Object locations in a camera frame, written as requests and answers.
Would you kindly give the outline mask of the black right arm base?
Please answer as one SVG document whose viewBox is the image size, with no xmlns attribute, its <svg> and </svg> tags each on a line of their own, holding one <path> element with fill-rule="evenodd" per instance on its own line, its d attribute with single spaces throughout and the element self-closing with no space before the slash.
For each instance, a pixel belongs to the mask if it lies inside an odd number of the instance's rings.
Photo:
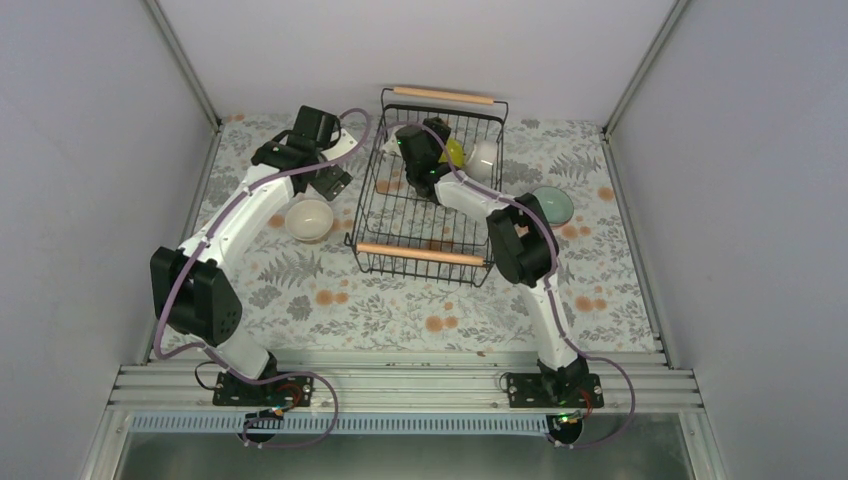
<svg viewBox="0 0 848 480">
<path fill-rule="evenodd" d="M 601 408 L 605 406 L 600 377 L 578 355 L 570 364 L 552 369 L 537 362 L 538 373 L 502 375 L 511 408 Z"/>
</svg>

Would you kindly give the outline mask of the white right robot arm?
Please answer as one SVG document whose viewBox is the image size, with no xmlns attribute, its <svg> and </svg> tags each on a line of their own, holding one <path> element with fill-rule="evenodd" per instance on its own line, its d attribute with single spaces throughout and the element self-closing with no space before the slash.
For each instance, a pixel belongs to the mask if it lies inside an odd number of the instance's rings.
<svg viewBox="0 0 848 480">
<path fill-rule="evenodd" d="M 589 368 L 585 356 L 569 339 L 565 308 L 557 286 L 559 247 L 538 199 L 495 191 L 441 163 L 446 141 L 428 124 L 401 121 L 392 125 L 403 158 L 407 181 L 416 193 L 483 223 L 494 264 L 501 276 L 517 286 L 538 341 L 537 365 L 544 399 L 565 407 L 580 393 Z"/>
</svg>

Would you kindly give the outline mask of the teal striped bowl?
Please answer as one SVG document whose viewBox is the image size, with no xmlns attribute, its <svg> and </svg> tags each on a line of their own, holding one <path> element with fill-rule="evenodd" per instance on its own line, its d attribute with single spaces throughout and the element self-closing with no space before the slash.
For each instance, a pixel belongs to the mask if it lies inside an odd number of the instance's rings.
<svg viewBox="0 0 848 480">
<path fill-rule="evenodd" d="M 564 225 L 572 219 L 575 207 L 571 197 L 565 191 L 553 186 L 541 186 L 532 194 L 542 207 L 549 225 Z"/>
</svg>

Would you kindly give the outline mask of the black wire dish rack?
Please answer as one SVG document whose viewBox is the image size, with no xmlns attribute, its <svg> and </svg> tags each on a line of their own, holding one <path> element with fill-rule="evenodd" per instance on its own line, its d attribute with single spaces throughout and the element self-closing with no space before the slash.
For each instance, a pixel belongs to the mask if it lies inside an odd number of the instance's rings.
<svg viewBox="0 0 848 480">
<path fill-rule="evenodd" d="M 383 146 L 401 121 L 422 122 L 441 117 L 451 127 L 451 138 L 469 154 L 479 140 L 503 144 L 509 105 L 475 105 L 402 96 L 385 88 L 380 95 L 381 115 L 373 142 L 363 186 L 357 203 L 353 229 L 344 243 L 359 269 L 435 282 L 479 287 L 494 263 L 486 226 L 451 208 L 439 206 L 419 196 L 411 186 L 400 155 L 387 153 Z M 357 252 L 357 243 L 393 245 L 425 250 L 476 255 L 485 258 L 483 267 L 423 261 Z"/>
</svg>

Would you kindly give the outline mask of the white glossy bowl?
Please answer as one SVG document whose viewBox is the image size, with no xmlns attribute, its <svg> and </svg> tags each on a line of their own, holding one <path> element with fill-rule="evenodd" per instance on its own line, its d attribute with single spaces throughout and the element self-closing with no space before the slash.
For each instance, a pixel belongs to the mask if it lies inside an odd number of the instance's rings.
<svg viewBox="0 0 848 480">
<path fill-rule="evenodd" d="M 488 184 L 497 165 L 498 147 L 494 141 L 477 141 L 466 156 L 463 171 L 477 182 Z"/>
</svg>

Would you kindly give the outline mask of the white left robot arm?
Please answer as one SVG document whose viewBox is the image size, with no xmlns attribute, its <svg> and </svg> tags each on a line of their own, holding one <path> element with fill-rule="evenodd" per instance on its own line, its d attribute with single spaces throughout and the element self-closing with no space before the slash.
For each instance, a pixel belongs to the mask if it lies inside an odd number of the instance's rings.
<svg viewBox="0 0 848 480">
<path fill-rule="evenodd" d="M 321 187 L 322 171 L 339 168 L 364 144 L 343 127 L 346 116 L 302 106 L 292 128 L 255 151 L 243 180 L 205 225 L 179 247 L 154 252 L 157 359 L 197 349 L 238 379 L 239 392 L 252 404 L 276 396 L 276 361 L 241 326 L 243 309 L 230 270 L 271 216 L 298 194 L 313 187 L 334 198 L 340 187 Z"/>
</svg>

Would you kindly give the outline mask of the lime green bowl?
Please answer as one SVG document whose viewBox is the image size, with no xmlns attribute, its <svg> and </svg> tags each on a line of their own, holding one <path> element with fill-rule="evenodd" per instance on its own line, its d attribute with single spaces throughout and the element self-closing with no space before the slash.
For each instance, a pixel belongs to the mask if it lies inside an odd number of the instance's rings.
<svg viewBox="0 0 848 480">
<path fill-rule="evenodd" d="M 440 163 L 451 163 L 458 169 L 463 169 L 465 165 L 465 151 L 463 145 L 455 138 L 449 138 L 445 143 L 447 153 L 443 153 L 439 159 Z"/>
</svg>

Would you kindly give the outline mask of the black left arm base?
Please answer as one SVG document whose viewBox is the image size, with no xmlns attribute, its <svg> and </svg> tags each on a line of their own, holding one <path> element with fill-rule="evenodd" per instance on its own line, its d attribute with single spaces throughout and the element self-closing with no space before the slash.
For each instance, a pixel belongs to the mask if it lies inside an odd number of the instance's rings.
<svg viewBox="0 0 848 480">
<path fill-rule="evenodd" d="M 304 375 L 281 374 L 277 370 L 276 358 L 271 356 L 259 379 L 267 380 L 278 375 L 282 378 L 258 385 L 241 380 L 232 373 L 219 373 L 212 390 L 212 403 L 215 406 L 268 407 L 283 410 L 308 407 L 314 380 Z"/>
</svg>

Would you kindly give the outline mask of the cream floral bowl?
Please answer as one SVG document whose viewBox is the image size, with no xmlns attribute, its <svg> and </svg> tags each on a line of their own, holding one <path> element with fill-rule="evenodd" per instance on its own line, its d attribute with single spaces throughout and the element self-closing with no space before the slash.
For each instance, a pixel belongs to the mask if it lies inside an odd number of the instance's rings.
<svg viewBox="0 0 848 480">
<path fill-rule="evenodd" d="M 324 201 L 305 199 L 294 204 L 286 213 L 285 228 L 296 240 L 316 243 L 331 232 L 334 214 Z"/>
</svg>

